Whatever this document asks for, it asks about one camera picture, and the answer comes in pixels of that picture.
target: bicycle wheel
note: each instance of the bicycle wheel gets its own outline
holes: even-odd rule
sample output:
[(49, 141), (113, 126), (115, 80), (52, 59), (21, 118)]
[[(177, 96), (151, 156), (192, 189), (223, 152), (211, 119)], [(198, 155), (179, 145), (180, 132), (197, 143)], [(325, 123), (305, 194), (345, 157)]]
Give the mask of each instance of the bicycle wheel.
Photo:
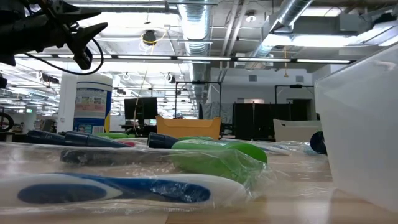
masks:
[[(8, 126), (4, 128), (4, 123), (8, 121)], [(0, 112), (0, 132), (9, 131), (14, 126), (14, 120), (6, 113)]]

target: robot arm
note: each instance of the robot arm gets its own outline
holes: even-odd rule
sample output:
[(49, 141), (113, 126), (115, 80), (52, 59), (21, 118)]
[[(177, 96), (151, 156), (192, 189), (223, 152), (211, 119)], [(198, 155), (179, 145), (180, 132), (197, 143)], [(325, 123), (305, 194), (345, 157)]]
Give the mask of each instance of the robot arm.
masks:
[[(38, 4), (41, 8), (25, 17), (24, 8)], [(100, 23), (86, 28), (74, 26), (77, 21), (101, 14), (94, 9), (80, 9), (63, 0), (5, 0), (0, 2), (0, 63), (15, 66), (15, 54), (24, 54), (44, 48), (68, 45), (74, 61), (82, 70), (89, 69), (93, 54), (87, 43), (108, 26)]]

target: white plastic container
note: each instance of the white plastic container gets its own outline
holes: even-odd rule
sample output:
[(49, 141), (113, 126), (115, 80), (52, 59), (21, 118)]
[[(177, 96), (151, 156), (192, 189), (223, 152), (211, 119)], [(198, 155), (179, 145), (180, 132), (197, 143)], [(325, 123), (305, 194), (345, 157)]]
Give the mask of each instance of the white plastic container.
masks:
[(80, 76), (77, 81), (73, 130), (109, 132), (113, 79), (104, 75)]
[(398, 45), (315, 84), (336, 186), (398, 212)]

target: black rack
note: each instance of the black rack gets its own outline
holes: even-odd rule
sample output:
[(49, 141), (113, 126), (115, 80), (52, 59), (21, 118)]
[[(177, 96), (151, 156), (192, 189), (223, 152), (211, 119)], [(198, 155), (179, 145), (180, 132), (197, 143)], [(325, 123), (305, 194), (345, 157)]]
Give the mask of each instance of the black rack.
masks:
[(174, 118), (177, 118), (177, 93), (178, 93), (178, 84), (180, 83), (191, 83), (193, 85), (206, 85), (206, 84), (218, 84), (220, 86), (220, 98), (218, 101), (219, 112), (218, 116), (221, 117), (221, 82), (207, 82), (207, 81), (192, 81), (192, 82), (175, 82), (175, 105), (174, 105)]

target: orange bin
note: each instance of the orange bin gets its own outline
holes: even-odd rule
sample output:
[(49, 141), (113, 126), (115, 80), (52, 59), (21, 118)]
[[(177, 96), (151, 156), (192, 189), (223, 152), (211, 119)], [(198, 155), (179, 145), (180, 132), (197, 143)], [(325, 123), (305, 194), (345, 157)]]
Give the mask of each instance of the orange bin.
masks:
[(209, 136), (218, 140), (220, 136), (221, 118), (212, 120), (164, 119), (156, 116), (158, 134), (166, 134), (175, 138), (185, 136)]

